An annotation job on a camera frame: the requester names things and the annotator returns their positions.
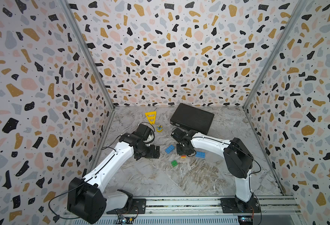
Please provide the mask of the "blue lego brick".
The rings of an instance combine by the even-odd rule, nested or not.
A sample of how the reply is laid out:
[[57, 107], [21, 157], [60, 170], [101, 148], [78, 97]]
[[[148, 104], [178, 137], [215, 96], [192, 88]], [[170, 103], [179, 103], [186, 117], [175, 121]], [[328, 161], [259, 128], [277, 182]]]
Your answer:
[[166, 152], [167, 154], [170, 154], [171, 152], [174, 151], [174, 149], [175, 149], [175, 146], [174, 146], [174, 145], [170, 145], [169, 147], [167, 147], [167, 148], [165, 149], [165, 152]]
[[195, 156], [198, 158], [205, 158], [206, 154], [204, 152], [197, 152]]

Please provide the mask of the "green lego brick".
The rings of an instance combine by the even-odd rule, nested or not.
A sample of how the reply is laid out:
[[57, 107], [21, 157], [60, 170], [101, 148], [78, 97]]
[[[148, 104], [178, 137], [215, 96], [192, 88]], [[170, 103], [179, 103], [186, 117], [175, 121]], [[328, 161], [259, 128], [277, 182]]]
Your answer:
[[171, 162], [172, 167], [176, 167], [178, 165], [178, 162], [176, 160]]

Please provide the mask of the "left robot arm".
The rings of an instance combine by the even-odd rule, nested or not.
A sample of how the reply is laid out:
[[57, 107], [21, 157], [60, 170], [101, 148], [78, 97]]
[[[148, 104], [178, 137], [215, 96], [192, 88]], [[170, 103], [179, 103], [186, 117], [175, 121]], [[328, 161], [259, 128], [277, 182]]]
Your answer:
[[96, 223], [104, 213], [129, 213], [133, 209], [133, 194], [118, 189], [106, 194], [104, 191], [111, 178], [131, 157], [159, 158], [160, 147], [153, 145], [154, 134], [135, 135], [125, 133], [111, 153], [83, 178], [74, 178], [68, 186], [67, 210], [76, 219]]

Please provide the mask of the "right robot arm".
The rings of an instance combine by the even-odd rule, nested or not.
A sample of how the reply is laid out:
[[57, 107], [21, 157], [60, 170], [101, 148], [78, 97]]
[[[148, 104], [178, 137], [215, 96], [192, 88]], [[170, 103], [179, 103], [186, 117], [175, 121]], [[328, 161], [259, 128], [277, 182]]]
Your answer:
[[232, 211], [260, 212], [260, 204], [251, 190], [250, 176], [252, 174], [254, 157], [239, 138], [223, 140], [209, 137], [200, 132], [183, 131], [176, 128], [171, 137], [177, 142], [178, 155], [193, 155], [196, 149], [215, 153], [225, 159], [226, 166], [235, 180], [235, 197]]

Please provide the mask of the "small yellow round toy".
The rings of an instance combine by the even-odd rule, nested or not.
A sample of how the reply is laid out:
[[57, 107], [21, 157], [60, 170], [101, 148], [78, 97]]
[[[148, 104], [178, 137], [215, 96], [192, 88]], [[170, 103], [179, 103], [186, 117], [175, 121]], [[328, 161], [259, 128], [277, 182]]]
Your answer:
[[162, 132], [163, 131], [163, 126], [161, 126], [161, 125], [157, 126], [156, 131], [157, 132]]

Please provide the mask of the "black carrying case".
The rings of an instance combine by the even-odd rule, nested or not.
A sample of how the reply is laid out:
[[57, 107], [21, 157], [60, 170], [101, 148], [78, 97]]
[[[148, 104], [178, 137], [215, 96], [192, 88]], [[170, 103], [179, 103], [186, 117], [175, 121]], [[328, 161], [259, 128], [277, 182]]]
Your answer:
[[170, 123], [188, 131], [195, 130], [207, 135], [214, 117], [214, 113], [180, 103], [170, 118]]

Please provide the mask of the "yellow triangular plastic piece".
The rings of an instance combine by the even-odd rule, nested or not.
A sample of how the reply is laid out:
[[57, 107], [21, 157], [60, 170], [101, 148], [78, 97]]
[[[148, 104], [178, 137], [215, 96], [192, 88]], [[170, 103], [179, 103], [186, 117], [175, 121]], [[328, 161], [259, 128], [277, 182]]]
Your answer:
[[148, 122], [151, 125], [154, 125], [155, 124], [155, 122], [156, 122], [156, 111], [147, 112], [147, 113], [145, 113], [145, 116], [146, 116]]

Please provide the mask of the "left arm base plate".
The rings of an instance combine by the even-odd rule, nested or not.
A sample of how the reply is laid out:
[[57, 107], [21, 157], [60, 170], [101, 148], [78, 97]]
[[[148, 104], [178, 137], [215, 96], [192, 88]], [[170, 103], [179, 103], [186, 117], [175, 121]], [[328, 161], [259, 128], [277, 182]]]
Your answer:
[[133, 198], [128, 200], [123, 208], [108, 211], [106, 214], [144, 214], [146, 211], [146, 201], [145, 198]]

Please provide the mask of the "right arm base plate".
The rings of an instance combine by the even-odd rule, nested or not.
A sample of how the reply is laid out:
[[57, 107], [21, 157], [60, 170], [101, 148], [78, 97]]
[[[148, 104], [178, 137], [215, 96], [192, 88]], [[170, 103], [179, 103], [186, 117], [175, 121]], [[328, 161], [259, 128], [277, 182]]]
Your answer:
[[236, 197], [221, 198], [220, 206], [223, 213], [260, 213], [260, 204], [253, 197], [248, 202], [244, 202]]

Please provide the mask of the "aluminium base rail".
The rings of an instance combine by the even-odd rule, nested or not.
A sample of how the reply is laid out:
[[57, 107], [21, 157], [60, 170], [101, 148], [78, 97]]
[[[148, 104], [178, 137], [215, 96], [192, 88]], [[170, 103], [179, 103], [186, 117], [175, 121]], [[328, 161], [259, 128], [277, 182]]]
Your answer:
[[97, 225], [304, 225], [295, 199], [259, 196], [245, 212], [230, 197], [140, 197], [130, 213], [112, 211]]

